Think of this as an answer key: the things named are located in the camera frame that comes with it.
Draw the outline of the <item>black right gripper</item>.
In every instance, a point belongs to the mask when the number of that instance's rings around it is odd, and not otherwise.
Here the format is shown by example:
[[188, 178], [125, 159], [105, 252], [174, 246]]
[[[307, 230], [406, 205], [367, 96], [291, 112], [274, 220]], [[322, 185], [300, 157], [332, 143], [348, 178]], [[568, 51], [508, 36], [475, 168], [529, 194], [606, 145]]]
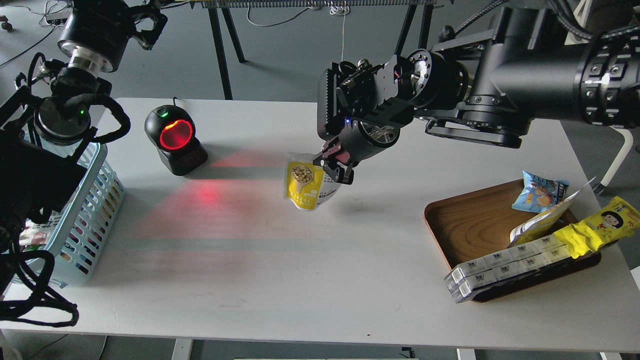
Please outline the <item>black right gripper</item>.
[[317, 133], [325, 143], [312, 164], [326, 166], [333, 182], [352, 185], [355, 165], [397, 143], [413, 121], [412, 71], [412, 62], [397, 55], [377, 65], [332, 63], [318, 82]]

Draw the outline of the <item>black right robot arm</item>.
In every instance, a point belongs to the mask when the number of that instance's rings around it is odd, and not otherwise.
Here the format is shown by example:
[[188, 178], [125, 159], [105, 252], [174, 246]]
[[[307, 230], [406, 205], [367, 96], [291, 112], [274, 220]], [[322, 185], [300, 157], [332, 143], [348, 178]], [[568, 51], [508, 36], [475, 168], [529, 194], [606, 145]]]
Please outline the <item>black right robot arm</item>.
[[564, 0], [503, 7], [488, 30], [442, 34], [384, 64], [333, 63], [318, 84], [315, 166], [352, 184], [359, 162], [395, 145], [402, 127], [518, 149], [534, 119], [639, 125], [639, 25], [590, 32]]

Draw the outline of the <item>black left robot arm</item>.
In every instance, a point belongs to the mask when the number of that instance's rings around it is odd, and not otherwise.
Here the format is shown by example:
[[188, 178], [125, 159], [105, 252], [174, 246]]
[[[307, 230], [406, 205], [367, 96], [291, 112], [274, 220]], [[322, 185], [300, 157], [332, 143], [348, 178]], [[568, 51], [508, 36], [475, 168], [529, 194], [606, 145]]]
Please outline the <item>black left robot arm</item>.
[[128, 6], [123, 0], [72, 0], [58, 41], [68, 61], [44, 61], [50, 96], [32, 92], [38, 82], [32, 60], [25, 83], [1, 106], [1, 289], [18, 276], [30, 289], [25, 300], [3, 300], [2, 321], [53, 328], [78, 323], [78, 306], [50, 286], [55, 255], [22, 251], [19, 236], [26, 221], [46, 223], [61, 212], [88, 169], [78, 163], [91, 143], [126, 136], [130, 117], [110, 96], [112, 85], [100, 73], [119, 68], [126, 46], [135, 39], [151, 50], [168, 22], [169, 0]]

